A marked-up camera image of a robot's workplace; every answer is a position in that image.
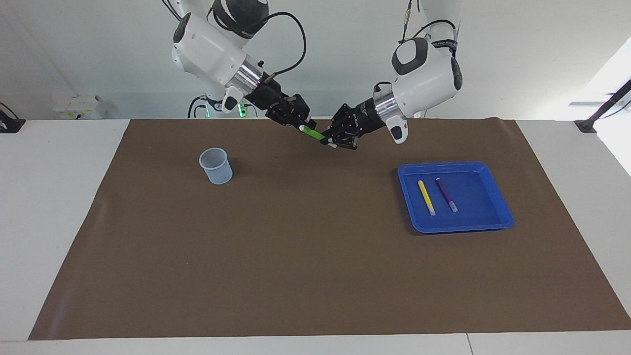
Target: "brown table mat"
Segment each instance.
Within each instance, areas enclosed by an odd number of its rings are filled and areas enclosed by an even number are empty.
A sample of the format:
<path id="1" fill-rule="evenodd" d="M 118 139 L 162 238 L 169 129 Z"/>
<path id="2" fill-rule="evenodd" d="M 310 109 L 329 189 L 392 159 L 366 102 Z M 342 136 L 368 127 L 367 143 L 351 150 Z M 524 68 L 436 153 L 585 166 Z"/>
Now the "brown table mat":
<path id="1" fill-rule="evenodd" d="M 30 339 L 631 328 L 515 122 L 410 126 L 352 152 L 271 121 L 131 121 Z M 416 232 L 397 167 L 462 160 L 515 226 Z"/>

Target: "robotic hand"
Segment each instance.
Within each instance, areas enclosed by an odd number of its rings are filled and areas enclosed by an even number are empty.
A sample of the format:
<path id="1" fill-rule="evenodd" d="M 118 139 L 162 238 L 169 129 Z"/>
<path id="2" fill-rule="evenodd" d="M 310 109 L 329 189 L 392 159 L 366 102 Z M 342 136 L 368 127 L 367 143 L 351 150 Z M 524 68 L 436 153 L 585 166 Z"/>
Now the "robotic hand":
<path id="1" fill-rule="evenodd" d="M 427 28 L 425 38 L 415 35 L 400 42 L 392 55 L 392 66 L 398 78 L 394 83 L 378 83 L 373 96 L 355 108 L 343 104 L 333 116 L 330 127 L 322 132 L 325 137 L 320 140 L 322 144 L 354 150 L 361 136 L 384 126 L 394 141 L 401 144 L 408 137 L 407 119 L 445 102 L 461 89 L 463 77 L 456 61 L 456 26 L 443 20 L 457 18 L 461 2 L 423 3 L 428 20 L 440 19 L 431 21 L 416 34 Z"/>
<path id="2" fill-rule="evenodd" d="M 225 90 L 221 110 L 226 114 L 247 99 L 259 109 L 267 110 L 266 116 L 277 123 L 314 129 L 316 122 L 311 119 L 302 96 L 283 93 L 274 75 L 264 72 L 263 62 L 241 49 L 269 18 L 267 2 L 216 0 L 213 11 L 208 21 L 194 13 L 182 18 L 173 38 L 172 56 L 176 65 L 197 76 L 207 93 L 218 92 L 220 85 Z"/>

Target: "purple marker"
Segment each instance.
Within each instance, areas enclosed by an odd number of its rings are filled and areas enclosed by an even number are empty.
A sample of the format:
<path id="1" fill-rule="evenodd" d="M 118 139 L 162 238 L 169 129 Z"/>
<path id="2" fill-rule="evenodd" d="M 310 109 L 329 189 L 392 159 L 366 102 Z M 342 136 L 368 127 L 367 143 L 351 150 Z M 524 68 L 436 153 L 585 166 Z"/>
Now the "purple marker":
<path id="1" fill-rule="evenodd" d="M 445 184 L 442 182 L 442 180 L 439 177 L 436 178 L 436 184 L 438 184 L 438 187 L 440 188 L 440 192 L 442 192 L 442 195 L 445 196 L 445 200 L 447 200 L 447 203 L 451 207 L 451 210 L 454 212 L 458 212 L 458 208 L 456 207 L 456 203 L 454 202 L 454 199 L 451 198 L 449 191 L 447 191 L 447 187 L 445 186 Z"/>

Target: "cup rim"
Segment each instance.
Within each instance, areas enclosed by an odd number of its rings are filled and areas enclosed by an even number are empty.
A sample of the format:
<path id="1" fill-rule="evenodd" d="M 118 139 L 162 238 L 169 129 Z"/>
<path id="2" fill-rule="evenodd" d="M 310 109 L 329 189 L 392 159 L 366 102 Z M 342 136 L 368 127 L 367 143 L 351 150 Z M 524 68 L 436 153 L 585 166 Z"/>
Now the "cup rim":
<path id="1" fill-rule="evenodd" d="M 219 150 L 223 154 L 223 162 L 219 166 L 216 166 L 216 167 L 205 167 L 204 164 L 202 164 L 201 159 L 204 156 L 204 154 L 212 150 Z M 224 165 L 226 165 L 227 162 L 228 162 L 228 153 L 226 153 L 224 149 L 221 149 L 218 147 L 206 149 L 202 154 L 199 155 L 199 166 L 201 166 L 205 170 L 217 170 L 223 167 Z"/>

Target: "white wall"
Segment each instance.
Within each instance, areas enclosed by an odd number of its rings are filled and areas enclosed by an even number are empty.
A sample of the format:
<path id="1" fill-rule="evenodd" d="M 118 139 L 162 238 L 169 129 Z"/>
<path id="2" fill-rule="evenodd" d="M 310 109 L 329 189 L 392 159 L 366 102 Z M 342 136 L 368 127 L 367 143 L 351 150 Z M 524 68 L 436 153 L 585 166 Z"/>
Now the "white wall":
<path id="1" fill-rule="evenodd" d="M 374 83 L 394 78 L 389 62 L 407 0 L 269 2 L 304 24 L 307 59 L 278 81 L 286 93 L 303 94 L 314 116 L 355 105 Z M 546 118 L 629 38 L 627 3 L 466 1 L 458 56 L 465 86 L 429 116 Z M 171 64 L 177 23 L 158 0 L 0 0 L 0 15 L 19 20 L 7 22 L 22 24 L 37 43 L 23 43 L 0 18 L 0 100 L 27 118 L 52 117 L 50 98 L 63 91 L 99 95 L 122 118 L 182 117 L 200 94 L 197 80 Z M 411 28 L 419 24 L 413 16 Z M 273 71 L 299 57 L 301 40 L 293 22 L 275 18 L 246 49 Z"/>

